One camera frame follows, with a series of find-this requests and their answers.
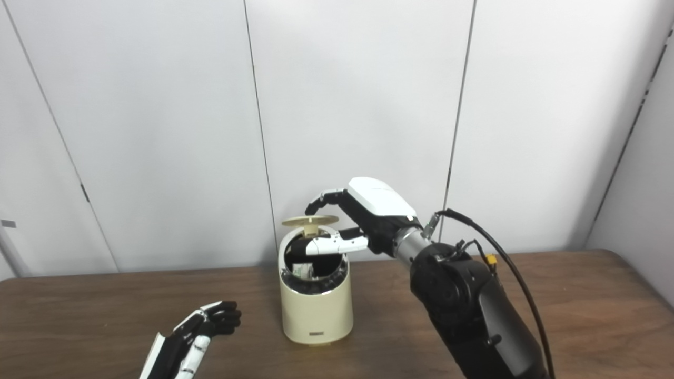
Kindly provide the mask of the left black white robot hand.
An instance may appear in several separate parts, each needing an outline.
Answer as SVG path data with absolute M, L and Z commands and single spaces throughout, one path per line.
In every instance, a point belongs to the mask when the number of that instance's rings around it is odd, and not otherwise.
M 169 336 L 156 335 L 140 378 L 194 378 L 212 338 L 233 334 L 241 314 L 235 301 L 197 308 Z

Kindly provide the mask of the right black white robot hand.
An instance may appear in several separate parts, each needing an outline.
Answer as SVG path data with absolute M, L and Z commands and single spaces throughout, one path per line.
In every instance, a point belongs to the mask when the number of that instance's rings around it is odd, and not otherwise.
M 387 183 L 355 177 L 346 188 L 325 190 L 305 209 L 314 216 L 327 205 L 337 205 L 356 228 L 330 232 L 327 237 L 290 244 L 292 256 L 332 256 L 362 250 L 395 258 L 400 233 L 421 230 L 416 211 Z

